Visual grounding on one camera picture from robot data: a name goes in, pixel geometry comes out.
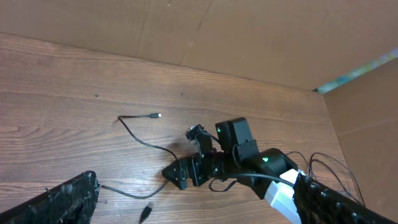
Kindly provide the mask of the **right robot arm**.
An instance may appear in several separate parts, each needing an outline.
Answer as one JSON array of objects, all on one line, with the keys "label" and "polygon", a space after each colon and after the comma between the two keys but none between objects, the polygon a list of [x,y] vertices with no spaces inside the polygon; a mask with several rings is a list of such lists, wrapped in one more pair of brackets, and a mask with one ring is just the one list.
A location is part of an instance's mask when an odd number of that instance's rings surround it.
[{"label": "right robot arm", "polygon": [[294,185],[299,174],[295,162],[276,148],[260,151],[246,118],[217,123],[217,135],[202,125],[189,128],[185,135],[198,147],[192,156],[177,159],[162,170],[162,175],[180,190],[187,180],[199,187],[218,179],[232,179],[249,187],[291,223],[301,223],[294,204]]}]

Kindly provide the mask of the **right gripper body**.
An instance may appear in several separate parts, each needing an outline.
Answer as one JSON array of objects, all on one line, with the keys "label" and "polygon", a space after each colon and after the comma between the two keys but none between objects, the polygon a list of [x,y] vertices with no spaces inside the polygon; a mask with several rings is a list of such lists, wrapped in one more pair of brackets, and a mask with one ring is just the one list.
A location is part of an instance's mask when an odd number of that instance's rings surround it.
[{"label": "right gripper body", "polygon": [[193,185],[199,187],[212,177],[223,173],[224,159],[217,154],[208,154],[205,157],[195,154],[188,159],[188,176]]}]

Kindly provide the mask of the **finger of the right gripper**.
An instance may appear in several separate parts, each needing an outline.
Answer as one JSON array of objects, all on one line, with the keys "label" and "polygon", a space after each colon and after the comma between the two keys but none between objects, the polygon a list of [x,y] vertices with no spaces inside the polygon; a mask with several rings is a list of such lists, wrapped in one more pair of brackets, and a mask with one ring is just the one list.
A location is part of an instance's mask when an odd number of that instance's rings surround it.
[{"label": "finger of the right gripper", "polygon": [[186,159],[178,159],[162,170],[162,176],[180,190],[185,190],[188,178],[187,167]]}]

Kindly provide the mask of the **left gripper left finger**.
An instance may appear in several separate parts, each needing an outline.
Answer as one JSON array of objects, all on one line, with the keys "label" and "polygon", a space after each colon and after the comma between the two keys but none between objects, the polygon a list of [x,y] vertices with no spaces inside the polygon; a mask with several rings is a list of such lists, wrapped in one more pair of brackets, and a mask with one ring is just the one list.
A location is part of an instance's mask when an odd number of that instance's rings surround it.
[{"label": "left gripper left finger", "polygon": [[90,223],[100,192],[92,170],[1,213],[1,223]]}]

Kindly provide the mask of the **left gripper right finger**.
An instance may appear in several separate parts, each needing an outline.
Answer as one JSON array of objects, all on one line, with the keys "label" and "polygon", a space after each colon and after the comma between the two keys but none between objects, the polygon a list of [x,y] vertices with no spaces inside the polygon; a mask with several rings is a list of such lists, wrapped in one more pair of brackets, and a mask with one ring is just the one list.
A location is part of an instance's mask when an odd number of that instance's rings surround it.
[{"label": "left gripper right finger", "polygon": [[307,175],[297,176],[293,199],[302,223],[395,224]]}]

